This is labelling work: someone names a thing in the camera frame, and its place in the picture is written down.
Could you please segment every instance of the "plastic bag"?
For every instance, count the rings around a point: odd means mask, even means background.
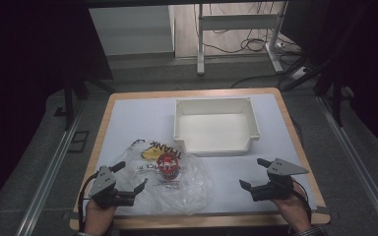
[[[176,158],[160,162],[164,153]],[[138,140],[112,165],[120,161],[126,166],[114,173],[117,190],[132,191],[146,178],[148,182],[134,205],[119,207],[117,214],[193,214],[211,200],[212,181],[202,159],[179,146]]]

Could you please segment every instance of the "human hand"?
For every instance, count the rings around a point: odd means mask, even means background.
[[[94,236],[103,235],[112,222],[116,206],[102,208],[91,199],[86,205],[86,224],[84,233]]]
[[[293,190],[305,197],[305,193],[295,182],[293,182]],[[286,220],[296,233],[303,232],[312,227],[303,202],[295,195],[291,194],[285,200],[272,200],[272,202],[278,207],[283,219]]]

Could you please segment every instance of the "white tray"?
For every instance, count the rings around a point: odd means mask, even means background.
[[[260,138],[249,97],[176,100],[174,141],[199,156],[236,155]]]

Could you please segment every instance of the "sleeve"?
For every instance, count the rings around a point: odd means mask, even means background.
[[[323,227],[317,225],[303,232],[292,234],[292,236],[328,236],[328,233]]]

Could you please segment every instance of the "gray carpet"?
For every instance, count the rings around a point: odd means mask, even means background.
[[[105,83],[117,91],[151,91],[183,89],[229,89],[241,79],[273,75],[266,57],[209,59],[206,75],[196,75],[193,59],[150,61],[136,59],[120,63],[111,61],[114,81]],[[274,87],[278,77],[264,77],[236,84],[236,88]],[[347,160],[320,104],[312,94],[315,81],[283,92],[292,119],[298,124],[303,148],[332,221],[325,225],[330,235],[378,235],[378,213],[368,199],[353,167]],[[71,235],[70,212],[75,205],[82,179],[91,156],[99,124],[109,94],[87,83],[91,92],[85,101],[77,132],[89,132],[83,152],[70,145],[48,195],[32,235]],[[14,235],[35,193],[49,160],[64,133],[64,118],[54,117],[64,106],[63,92],[51,95],[46,113],[36,134],[11,178],[0,192],[0,235]],[[343,102],[343,122],[356,150],[378,185],[378,140]],[[222,228],[196,230],[122,231],[121,235],[283,235],[285,228]]]

